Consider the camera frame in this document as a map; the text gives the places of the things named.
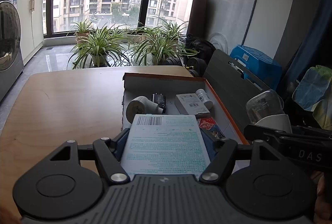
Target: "cabinet door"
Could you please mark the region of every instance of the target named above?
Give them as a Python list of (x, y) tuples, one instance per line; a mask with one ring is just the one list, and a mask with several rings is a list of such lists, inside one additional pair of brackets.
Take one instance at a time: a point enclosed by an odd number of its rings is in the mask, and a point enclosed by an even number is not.
[(23, 60), (34, 50), (32, 38), (30, 0), (17, 0), (17, 12), (21, 24), (21, 53)]
[(43, 0), (32, 0), (32, 36), (34, 47), (37, 47), (44, 40), (43, 33)]

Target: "dark blue curtain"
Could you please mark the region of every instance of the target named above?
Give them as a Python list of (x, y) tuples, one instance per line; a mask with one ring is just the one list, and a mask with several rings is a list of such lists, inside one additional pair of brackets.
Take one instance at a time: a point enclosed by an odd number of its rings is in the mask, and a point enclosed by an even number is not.
[(316, 65), (332, 67), (332, 0), (320, 0), (304, 41), (279, 82), (278, 94), (285, 99), (289, 83), (301, 80), (306, 71)]

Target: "white wall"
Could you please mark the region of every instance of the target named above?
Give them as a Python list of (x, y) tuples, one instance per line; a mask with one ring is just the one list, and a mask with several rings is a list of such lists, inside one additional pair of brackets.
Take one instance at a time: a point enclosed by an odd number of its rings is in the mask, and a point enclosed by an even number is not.
[(274, 57), (293, 0), (257, 0), (244, 45)]

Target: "metal screw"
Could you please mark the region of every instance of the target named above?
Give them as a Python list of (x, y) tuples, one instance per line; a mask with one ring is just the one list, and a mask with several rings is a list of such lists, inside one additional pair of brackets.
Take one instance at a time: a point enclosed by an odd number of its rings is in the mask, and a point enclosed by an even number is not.
[(205, 174), (202, 175), (202, 178), (205, 181), (215, 181), (218, 179), (218, 174), (215, 174), (214, 172), (207, 172)]
[(112, 174), (111, 180), (114, 182), (123, 182), (127, 179), (127, 175), (125, 174)]

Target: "wooden table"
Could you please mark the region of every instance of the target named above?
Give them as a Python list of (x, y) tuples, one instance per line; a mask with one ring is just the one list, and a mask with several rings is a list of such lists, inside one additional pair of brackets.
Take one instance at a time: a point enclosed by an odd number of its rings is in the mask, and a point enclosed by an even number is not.
[[(15, 181), (69, 139), (90, 144), (115, 137), (122, 127), (125, 72), (188, 76), (180, 66), (109, 67), (32, 75), (0, 136), (0, 204), (20, 216)], [(95, 169), (91, 161), (82, 166)]]

